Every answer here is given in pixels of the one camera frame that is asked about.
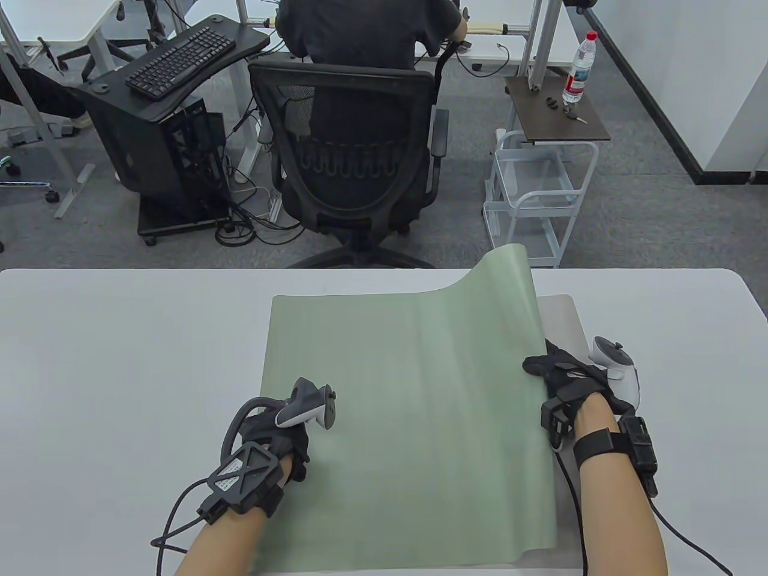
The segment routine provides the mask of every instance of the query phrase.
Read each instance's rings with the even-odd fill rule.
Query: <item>chair caster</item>
[[[22,175],[22,169],[18,167],[18,164],[14,164],[11,162],[8,164],[8,166],[5,167],[5,172],[10,176],[11,178],[18,178]]]

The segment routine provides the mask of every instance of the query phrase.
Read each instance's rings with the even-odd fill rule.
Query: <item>person's leg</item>
[[[67,88],[32,68],[20,67],[13,56],[8,55],[8,57],[40,112],[73,119],[85,115],[85,106]],[[11,83],[1,72],[0,100],[21,104]]]

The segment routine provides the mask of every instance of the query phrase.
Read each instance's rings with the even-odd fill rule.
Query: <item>black baseboard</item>
[[[632,87],[632,90],[637,94],[637,97],[640,98],[640,102],[659,127],[664,138],[667,139],[667,142],[672,147],[677,159],[683,165],[685,171],[690,175],[694,184],[747,184],[750,179],[749,172],[718,172],[704,170],[701,167],[701,164],[699,164],[698,160],[694,157],[690,148],[683,141],[683,138],[680,137],[677,130],[674,129],[670,119],[667,118],[667,115],[645,87],[645,84],[643,84],[640,77],[635,74],[635,71],[632,69],[629,62],[627,62],[627,59],[621,54],[614,41],[611,39],[611,35],[605,31],[605,28],[592,10],[584,11],[584,16],[590,26],[600,35],[600,41],[605,47],[605,51],[611,56],[611,59],[615,62],[619,71],[624,76],[624,79]],[[768,172],[758,172],[752,184],[768,184]]]

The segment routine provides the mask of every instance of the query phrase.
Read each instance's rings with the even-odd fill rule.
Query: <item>computer keyboard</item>
[[[128,76],[125,83],[150,100],[160,100],[234,47],[234,40],[206,26],[150,60]]]

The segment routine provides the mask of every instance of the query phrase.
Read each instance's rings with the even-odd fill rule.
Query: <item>hand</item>
[[[281,461],[286,482],[302,482],[306,478],[305,464],[310,461],[307,455],[310,437],[306,434],[304,424],[278,428],[275,425],[277,412],[276,409],[267,409],[246,418],[240,427],[240,436],[243,442],[256,442],[272,452]]]
[[[624,407],[619,406],[619,400],[614,396],[613,390],[608,385],[608,378],[604,370],[600,370],[594,364],[585,364],[574,358],[570,353],[558,348],[547,340],[546,356],[531,356],[523,361],[523,370],[533,376],[542,376],[547,385],[547,394],[554,398],[566,386],[579,379],[589,378],[598,384],[598,392],[608,401],[611,408],[617,413],[623,413]],[[564,410],[565,415],[573,422],[581,405],[586,398],[574,400],[568,403]]]

